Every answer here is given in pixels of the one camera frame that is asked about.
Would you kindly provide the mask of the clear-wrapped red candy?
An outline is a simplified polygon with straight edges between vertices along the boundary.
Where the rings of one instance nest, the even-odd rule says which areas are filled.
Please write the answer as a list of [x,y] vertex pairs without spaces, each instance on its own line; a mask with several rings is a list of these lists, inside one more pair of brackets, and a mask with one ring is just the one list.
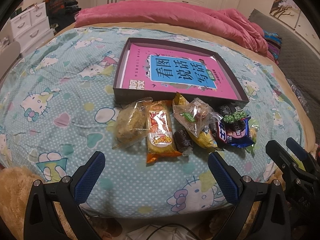
[[205,126],[223,119],[222,115],[201,99],[195,98],[192,102],[188,102],[181,94],[177,94],[174,98],[172,110],[175,119],[197,138]]

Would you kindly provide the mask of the white drawer chest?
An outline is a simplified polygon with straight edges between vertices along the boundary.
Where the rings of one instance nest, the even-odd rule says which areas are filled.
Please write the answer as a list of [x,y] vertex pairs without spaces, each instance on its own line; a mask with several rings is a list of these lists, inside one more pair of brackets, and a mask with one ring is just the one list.
[[35,4],[10,20],[14,41],[20,44],[22,56],[35,51],[54,37],[46,12],[46,3]]

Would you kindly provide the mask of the Hello Kitty blue quilt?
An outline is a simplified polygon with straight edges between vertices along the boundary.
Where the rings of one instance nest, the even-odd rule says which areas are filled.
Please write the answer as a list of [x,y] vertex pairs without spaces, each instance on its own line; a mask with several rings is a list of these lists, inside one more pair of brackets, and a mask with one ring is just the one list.
[[95,151],[106,165],[84,208],[119,218],[183,215],[225,206],[211,174],[208,153],[195,147],[187,157],[146,163],[143,140],[112,148],[112,128],[122,106],[114,99],[117,63],[128,38],[181,42],[217,52],[248,95],[254,145],[220,153],[242,175],[265,182],[276,166],[268,141],[305,144],[297,105],[275,68],[211,38],[129,28],[75,28],[35,50],[14,66],[1,88],[1,163],[26,166],[48,182],[73,174]]

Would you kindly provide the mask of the clear-wrapped crumbly pastry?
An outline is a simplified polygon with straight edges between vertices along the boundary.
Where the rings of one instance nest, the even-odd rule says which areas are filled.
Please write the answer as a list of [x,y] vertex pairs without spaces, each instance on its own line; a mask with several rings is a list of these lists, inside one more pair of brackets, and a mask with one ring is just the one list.
[[130,147],[148,135],[147,111],[152,102],[151,97],[142,98],[126,105],[119,112],[113,126],[112,149]]

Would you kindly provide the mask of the yellow snack packet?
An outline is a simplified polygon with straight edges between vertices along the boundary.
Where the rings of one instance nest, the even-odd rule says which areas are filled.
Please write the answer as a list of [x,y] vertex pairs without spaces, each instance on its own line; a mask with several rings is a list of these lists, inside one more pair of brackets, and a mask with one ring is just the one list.
[[212,150],[213,148],[218,148],[216,141],[210,131],[210,128],[208,126],[205,126],[204,129],[202,130],[202,132],[200,133],[199,137],[195,137],[193,136],[190,132],[188,132],[186,129],[186,131],[188,132],[188,134],[190,135],[191,139],[198,144],[201,148],[206,148],[206,149],[210,149]]

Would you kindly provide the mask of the blue Oreo packet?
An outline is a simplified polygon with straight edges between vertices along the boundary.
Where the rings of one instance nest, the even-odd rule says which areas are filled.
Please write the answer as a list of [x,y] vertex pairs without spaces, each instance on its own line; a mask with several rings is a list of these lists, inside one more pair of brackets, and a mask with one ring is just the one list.
[[226,124],[226,144],[237,148],[246,148],[255,142],[250,135],[249,120],[245,117],[234,123]]

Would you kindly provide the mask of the dark clothes pile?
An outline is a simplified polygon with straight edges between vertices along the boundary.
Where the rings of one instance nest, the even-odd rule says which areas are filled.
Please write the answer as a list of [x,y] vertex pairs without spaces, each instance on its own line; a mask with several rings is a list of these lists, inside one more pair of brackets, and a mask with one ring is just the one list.
[[77,0],[43,0],[49,25],[56,33],[75,22],[81,8]]

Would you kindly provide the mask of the small dark brown candy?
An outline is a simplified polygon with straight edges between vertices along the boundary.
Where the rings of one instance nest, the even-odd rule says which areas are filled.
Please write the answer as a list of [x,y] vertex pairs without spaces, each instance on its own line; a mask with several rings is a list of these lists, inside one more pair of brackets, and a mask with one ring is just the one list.
[[178,152],[183,156],[189,156],[193,153],[193,140],[185,129],[180,129],[174,133],[174,142]]

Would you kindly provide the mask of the grey quilted headboard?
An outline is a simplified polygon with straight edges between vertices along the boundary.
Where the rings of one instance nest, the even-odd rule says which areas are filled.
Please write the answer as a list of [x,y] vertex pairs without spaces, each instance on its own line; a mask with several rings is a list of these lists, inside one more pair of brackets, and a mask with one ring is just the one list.
[[308,116],[319,138],[319,57],[292,31],[257,9],[251,12],[249,20],[282,38],[279,68],[302,91],[309,107]]

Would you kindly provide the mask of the pink Chinese workbook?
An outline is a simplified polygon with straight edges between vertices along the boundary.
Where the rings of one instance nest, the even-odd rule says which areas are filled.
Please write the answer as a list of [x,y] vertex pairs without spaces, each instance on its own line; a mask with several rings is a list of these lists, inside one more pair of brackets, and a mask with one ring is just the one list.
[[222,61],[213,54],[132,42],[122,59],[116,88],[240,98]]

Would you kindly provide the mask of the striped colourful cloth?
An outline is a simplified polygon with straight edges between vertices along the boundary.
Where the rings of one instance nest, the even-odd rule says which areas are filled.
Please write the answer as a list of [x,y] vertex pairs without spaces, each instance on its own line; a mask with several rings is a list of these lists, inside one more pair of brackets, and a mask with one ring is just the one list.
[[282,46],[282,38],[277,33],[272,33],[264,30],[264,39],[268,45],[267,57],[279,64],[278,58]]

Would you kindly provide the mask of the orange cake bar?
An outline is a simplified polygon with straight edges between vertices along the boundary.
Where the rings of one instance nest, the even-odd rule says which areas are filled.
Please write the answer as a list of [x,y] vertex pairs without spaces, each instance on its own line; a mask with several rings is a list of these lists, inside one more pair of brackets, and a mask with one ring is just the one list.
[[159,158],[176,158],[182,155],[174,143],[168,100],[154,101],[149,105],[146,112],[146,127],[149,130],[146,136],[147,164],[154,163]]

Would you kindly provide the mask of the black green-pea snack packet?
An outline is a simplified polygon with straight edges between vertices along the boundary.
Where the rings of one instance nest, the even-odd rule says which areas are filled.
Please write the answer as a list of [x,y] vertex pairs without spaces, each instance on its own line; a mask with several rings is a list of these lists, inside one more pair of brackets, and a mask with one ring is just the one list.
[[229,124],[248,117],[248,114],[233,102],[219,106],[217,112],[222,116],[223,121]]

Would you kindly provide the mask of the green yellow snack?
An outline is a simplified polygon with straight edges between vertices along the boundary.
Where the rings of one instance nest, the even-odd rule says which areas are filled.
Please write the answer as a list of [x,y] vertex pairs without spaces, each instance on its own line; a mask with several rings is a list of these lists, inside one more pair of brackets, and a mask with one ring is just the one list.
[[253,144],[249,145],[248,147],[245,148],[246,152],[249,153],[252,157],[255,156],[254,149],[257,148],[257,135],[259,131],[259,122],[253,118],[250,118],[249,122],[249,133],[250,137],[253,141]]

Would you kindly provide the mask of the pink blanket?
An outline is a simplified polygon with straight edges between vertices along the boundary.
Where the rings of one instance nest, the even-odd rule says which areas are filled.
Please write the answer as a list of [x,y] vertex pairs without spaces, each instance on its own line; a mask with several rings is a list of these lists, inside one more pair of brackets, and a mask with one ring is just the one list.
[[129,0],[82,9],[75,26],[98,23],[162,23],[203,31],[277,60],[268,50],[262,28],[236,9],[213,10],[179,2]]

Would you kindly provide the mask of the tree wall painting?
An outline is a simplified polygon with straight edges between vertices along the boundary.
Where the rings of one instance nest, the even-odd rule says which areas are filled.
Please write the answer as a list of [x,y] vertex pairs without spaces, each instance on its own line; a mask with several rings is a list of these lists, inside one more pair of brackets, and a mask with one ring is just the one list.
[[293,0],[274,0],[269,14],[290,28],[295,29],[300,12],[301,10]]

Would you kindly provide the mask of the dark shallow box tray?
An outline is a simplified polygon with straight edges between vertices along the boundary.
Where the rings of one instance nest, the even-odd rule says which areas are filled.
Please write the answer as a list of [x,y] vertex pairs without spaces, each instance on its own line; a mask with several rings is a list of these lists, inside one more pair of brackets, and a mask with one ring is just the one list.
[[189,44],[151,38],[128,38],[114,77],[116,103],[142,98],[188,101],[199,98],[212,107],[249,99],[228,64],[216,52]]

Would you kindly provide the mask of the snickers chocolate bar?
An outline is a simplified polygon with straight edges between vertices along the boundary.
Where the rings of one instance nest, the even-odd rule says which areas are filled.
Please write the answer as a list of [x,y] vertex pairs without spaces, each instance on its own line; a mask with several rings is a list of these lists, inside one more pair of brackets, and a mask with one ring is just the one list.
[[227,129],[223,121],[211,123],[209,128],[218,148],[224,148],[227,144],[231,143],[232,137],[227,133]]

